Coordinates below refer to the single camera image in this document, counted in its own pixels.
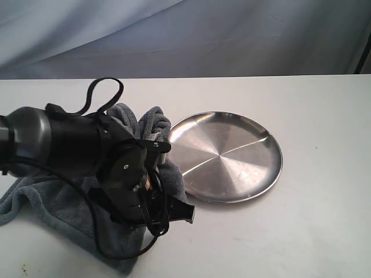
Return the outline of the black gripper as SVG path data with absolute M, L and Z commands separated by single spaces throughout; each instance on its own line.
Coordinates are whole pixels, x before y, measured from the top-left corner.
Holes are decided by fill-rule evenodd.
M 110 219 L 131 227 L 146 225 L 139 189 L 146 183 L 147 150 L 139 139 L 117 120 L 101 117 L 103 158 L 96 173 L 98 185 L 88 190 L 88 198 L 109 213 Z M 166 194 L 162 221 L 194 222 L 195 206 Z

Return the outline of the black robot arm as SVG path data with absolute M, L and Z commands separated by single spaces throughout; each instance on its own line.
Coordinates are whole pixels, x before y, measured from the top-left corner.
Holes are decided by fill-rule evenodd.
M 112 221 L 157 229 L 192 222 L 194 207 L 170 195 L 158 177 L 169 143 L 136 139 L 117 120 L 71 115 L 60 107 L 19 108 L 1 117 L 1 170 L 15 177 L 55 171 L 95 177 L 88 199 Z

